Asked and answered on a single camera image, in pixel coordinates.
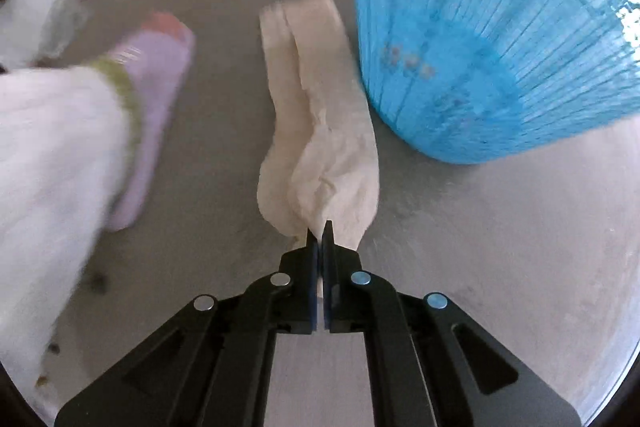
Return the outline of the white sack under shelf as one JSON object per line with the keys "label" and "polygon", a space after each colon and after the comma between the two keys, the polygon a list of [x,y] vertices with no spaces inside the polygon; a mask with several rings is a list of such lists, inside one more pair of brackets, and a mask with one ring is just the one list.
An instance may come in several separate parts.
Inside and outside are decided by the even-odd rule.
{"label": "white sack under shelf", "polygon": [[1,66],[32,67],[59,58],[89,18],[89,0],[3,0]]}

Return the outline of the beige paper towel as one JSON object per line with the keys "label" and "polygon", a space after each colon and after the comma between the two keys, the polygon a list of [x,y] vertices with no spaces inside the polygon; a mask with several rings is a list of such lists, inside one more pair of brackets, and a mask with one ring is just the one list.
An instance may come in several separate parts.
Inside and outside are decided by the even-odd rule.
{"label": "beige paper towel", "polygon": [[301,242],[331,222],[335,242],[357,249],[380,197],[368,100],[334,0],[284,0],[259,14],[274,108],[257,204]]}

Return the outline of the blue plastic waste basket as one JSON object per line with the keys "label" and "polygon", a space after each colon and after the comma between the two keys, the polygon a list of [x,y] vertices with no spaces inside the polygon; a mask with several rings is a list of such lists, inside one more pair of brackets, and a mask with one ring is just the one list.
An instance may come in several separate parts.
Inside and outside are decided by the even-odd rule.
{"label": "blue plastic waste basket", "polygon": [[457,165],[639,110],[639,0],[355,0],[360,72],[382,121]]}

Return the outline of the purple slipper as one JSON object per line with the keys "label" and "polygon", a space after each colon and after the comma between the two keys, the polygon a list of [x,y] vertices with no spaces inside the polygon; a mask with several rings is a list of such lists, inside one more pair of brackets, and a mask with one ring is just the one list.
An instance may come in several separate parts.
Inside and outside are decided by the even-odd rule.
{"label": "purple slipper", "polygon": [[140,124],[128,182],[107,221],[110,231],[130,227],[148,196],[172,108],[193,58],[194,35],[177,17],[155,12],[107,54],[126,77]]}

